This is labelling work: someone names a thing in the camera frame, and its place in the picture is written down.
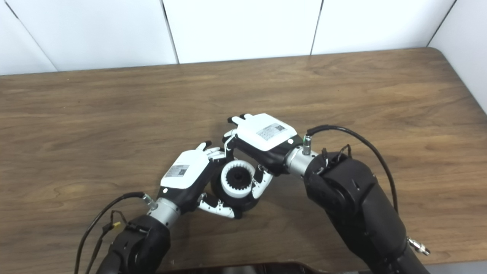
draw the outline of metal cylinder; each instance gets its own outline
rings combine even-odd
[[[303,155],[311,154],[311,136],[305,135],[303,139]]]
[[[159,198],[156,201],[157,208],[150,210],[147,215],[154,217],[167,228],[171,228],[179,218],[180,210],[173,202],[168,199]]]
[[[295,147],[286,158],[286,168],[289,173],[303,178],[309,163],[318,155],[318,153],[310,150],[308,155],[303,153],[303,147]]]

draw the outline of robotic arm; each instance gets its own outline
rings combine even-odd
[[[169,229],[180,215],[200,208],[239,219],[258,203],[272,178],[282,174],[293,174],[304,182],[308,197],[325,210],[347,247],[373,273],[428,274],[408,245],[417,252],[429,251],[407,237],[396,206],[388,201],[370,168],[352,158],[349,146],[347,154],[346,147],[330,153],[322,149],[320,154],[311,150],[313,134],[329,129],[347,132],[374,151],[392,180],[379,152],[363,137],[326,125],[308,130],[301,138],[293,127],[267,114],[245,114],[228,122],[237,128],[225,133],[223,149],[207,149],[208,141],[181,153],[161,179],[156,201],[143,193],[136,195],[150,210],[127,223],[97,274],[155,273],[170,247]],[[257,167],[236,159],[235,149],[255,159]],[[204,193],[209,181],[216,197]]]
[[[369,167],[352,159],[350,147],[348,155],[344,149],[330,153],[323,149],[321,154],[311,150],[312,135],[322,130],[338,129],[362,141],[363,137],[345,128],[322,126],[301,138],[291,126],[267,114],[245,114],[228,122],[237,128],[224,135],[225,154],[231,155],[236,148],[274,176],[301,178],[308,197],[326,211],[347,247],[373,273],[428,274],[408,245],[424,254],[429,251],[407,237],[403,222]]]
[[[203,192],[215,170],[226,162],[223,151],[218,147],[207,149],[210,145],[207,141],[179,155],[161,179],[157,200],[144,196],[149,212],[127,223],[111,244],[97,274],[155,273],[170,248],[169,229],[180,215],[196,208],[230,218],[242,216]]]

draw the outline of black gear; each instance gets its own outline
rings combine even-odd
[[[226,174],[226,181],[236,190],[247,188],[252,183],[252,175],[245,167],[233,167]]]

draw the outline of panel seam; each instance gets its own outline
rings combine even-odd
[[[316,33],[318,32],[319,19],[321,18],[321,11],[323,10],[323,2],[325,2],[325,0],[321,0],[321,6],[319,7],[319,13],[318,13],[318,19],[316,20],[315,34],[313,35],[313,43],[311,43],[311,51],[309,52],[309,55],[313,54],[313,48],[315,46],[315,40],[316,40]]]

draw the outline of white gear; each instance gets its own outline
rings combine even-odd
[[[244,189],[235,189],[228,183],[226,175],[232,168],[243,167],[250,173],[251,181]],[[225,165],[220,176],[223,191],[233,198],[243,198],[252,191],[252,177],[254,176],[255,168],[248,162],[243,160],[234,160]]]

